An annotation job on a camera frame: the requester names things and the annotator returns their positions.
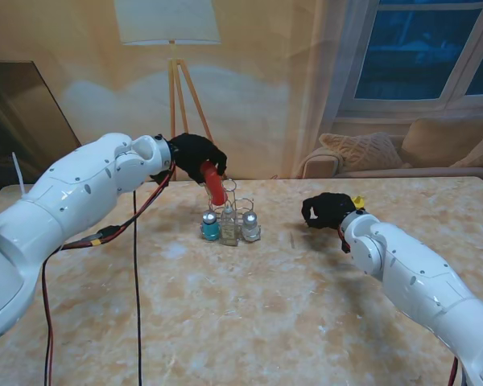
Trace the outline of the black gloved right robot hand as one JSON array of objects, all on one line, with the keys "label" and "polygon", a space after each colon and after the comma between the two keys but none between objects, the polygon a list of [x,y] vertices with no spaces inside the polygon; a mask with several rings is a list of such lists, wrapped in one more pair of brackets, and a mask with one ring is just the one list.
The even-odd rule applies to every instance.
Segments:
[{"label": "black gloved right robot hand", "polygon": [[309,228],[337,230],[344,218],[356,210],[348,195],[325,192],[305,199],[301,214]]}]

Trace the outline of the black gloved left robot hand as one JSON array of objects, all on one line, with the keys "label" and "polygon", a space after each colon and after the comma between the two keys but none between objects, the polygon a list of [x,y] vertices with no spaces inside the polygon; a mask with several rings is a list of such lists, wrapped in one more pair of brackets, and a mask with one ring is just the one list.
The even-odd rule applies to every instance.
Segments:
[{"label": "black gloved left robot hand", "polygon": [[182,133],[167,142],[172,160],[188,177],[197,184],[204,183],[200,167],[210,161],[222,176],[227,167],[227,156],[217,148],[209,139],[196,134]]}]

